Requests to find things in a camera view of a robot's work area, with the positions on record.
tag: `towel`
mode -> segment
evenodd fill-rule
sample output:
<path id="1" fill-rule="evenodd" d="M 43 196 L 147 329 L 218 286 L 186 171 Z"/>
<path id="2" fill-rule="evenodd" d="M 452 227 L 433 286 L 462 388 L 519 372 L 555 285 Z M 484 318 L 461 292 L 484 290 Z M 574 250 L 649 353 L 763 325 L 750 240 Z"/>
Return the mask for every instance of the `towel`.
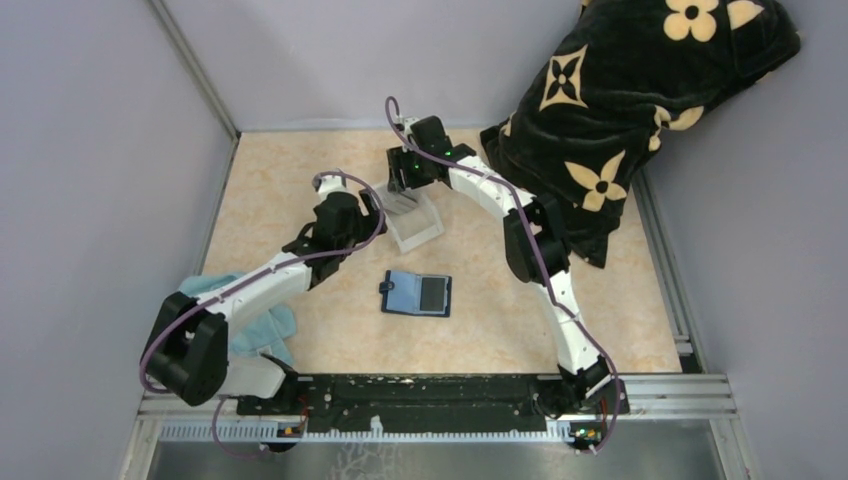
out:
<path id="1" fill-rule="evenodd" d="M 242 272 L 227 275 L 198 275 L 189 277 L 180 284 L 180 291 L 194 297 L 201 293 L 223 287 L 244 276 Z M 277 305 L 259 315 L 250 324 L 230 339 L 229 351 L 240 357 L 258 357 L 269 354 L 294 365 L 289 349 L 283 342 L 297 332 L 294 313 L 285 305 Z"/>
<path id="2" fill-rule="evenodd" d="M 583 0 L 514 113 L 480 140 L 504 178 L 557 197 L 569 247 L 603 268 L 662 131 L 692 127 L 800 47 L 774 0 Z"/>

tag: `gray wall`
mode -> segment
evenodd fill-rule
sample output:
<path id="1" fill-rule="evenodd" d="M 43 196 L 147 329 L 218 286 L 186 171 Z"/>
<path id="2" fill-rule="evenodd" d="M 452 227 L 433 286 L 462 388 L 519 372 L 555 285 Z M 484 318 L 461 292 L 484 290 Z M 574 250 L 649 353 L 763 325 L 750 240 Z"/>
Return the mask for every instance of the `gray wall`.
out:
<path id="1" fill-rule="evenodd" d="M 144 2 L 0 6 L 0 478 L 115 478 L 229 140 Z"/>
<path id="2" fill-rule="evenodd" d="M 169 0 L 242 130 L 385 127 L 383 100 L 450 126 L 510 113 L 578 0 Z"/>
<path id="3" fill-rule="evenodd" d="M 787 0 L 783 69 L 650 166 L 697 327 L 767 479 L 845 478 L 848 2 Z"/>

